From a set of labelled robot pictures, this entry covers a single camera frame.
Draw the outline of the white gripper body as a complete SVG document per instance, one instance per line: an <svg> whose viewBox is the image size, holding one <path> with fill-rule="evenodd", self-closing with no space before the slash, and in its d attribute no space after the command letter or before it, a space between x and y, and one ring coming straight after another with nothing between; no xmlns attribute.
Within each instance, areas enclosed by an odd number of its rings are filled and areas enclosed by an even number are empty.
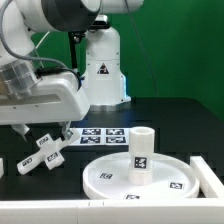
<svg viewBox="0 0 224 224"><path fill-rule="evenodd" d="M0 99L0 125L80 121L90 104L69 72L45 76L29 98Z"/></svg>

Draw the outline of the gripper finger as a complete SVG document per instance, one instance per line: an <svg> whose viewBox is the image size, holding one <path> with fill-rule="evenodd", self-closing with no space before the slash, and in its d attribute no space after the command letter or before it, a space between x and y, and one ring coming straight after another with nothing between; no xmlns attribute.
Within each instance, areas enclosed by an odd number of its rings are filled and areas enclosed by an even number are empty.
<svg viewBox="0 0 224 224"><path fill-rule="evenodd" d="M59 125L62 128L62 135L63 135L63 137L66 140L69 140L72 137L72 135L73 135L72 131L70 130L71 122L70 121L60 122Z"/></svg>
<svg viewBox="0 0 224 224"><path fill-rule="evenodd" d="M14 124L12 125L12 129L20 134L24 140L27 139L27 134L30 131L29 127L25 124Z"/></svg>

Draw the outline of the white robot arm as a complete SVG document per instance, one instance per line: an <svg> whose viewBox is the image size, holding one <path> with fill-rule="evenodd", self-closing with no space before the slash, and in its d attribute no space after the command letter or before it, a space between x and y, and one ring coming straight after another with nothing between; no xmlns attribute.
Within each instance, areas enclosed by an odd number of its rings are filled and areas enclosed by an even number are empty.
<svg viewBox="0 0 224 224"><path fill-rule="evenodd" d="M0 0L0 125L20 135L38 123L72 121L90 104L77 72L39 47L51 34L83 35L104 14L137 11L144 0Z"/></svg>

